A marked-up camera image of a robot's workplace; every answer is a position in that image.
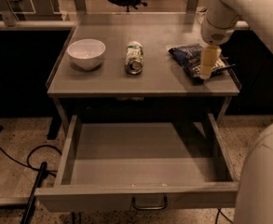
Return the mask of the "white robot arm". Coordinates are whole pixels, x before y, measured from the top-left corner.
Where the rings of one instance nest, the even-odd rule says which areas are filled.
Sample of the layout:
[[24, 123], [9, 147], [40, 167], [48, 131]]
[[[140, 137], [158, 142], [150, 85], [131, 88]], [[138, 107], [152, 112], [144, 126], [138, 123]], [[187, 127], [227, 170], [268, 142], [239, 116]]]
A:
[[[201, 37], [210, 45], [228, 41], [244, 19], [273, 53], [273, 0], [210, 0]], [[246, 155], [236, 198], [234, 224], [273, 224], [273, 123]]]

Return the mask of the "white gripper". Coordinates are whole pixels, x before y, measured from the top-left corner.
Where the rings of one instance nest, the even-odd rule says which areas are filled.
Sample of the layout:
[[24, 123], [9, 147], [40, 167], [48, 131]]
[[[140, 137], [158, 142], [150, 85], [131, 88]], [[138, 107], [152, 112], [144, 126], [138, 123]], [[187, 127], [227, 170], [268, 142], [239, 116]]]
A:
[[212, 69], [210, 63], [210, 47], [206, 46], [201, 52], [200, 74], [201, 79], [208, 79], [211, 72], [214, 71], [216, 62], [220, 58], [221, 48], [219, 45], [226, 43], [235, 31], [236, 18], [232, 17], [229, 20], [215, 20], [210, 22], [208, 17], [205, 17], [201, 24], [201, 37], [203, 41], [212, 45]]

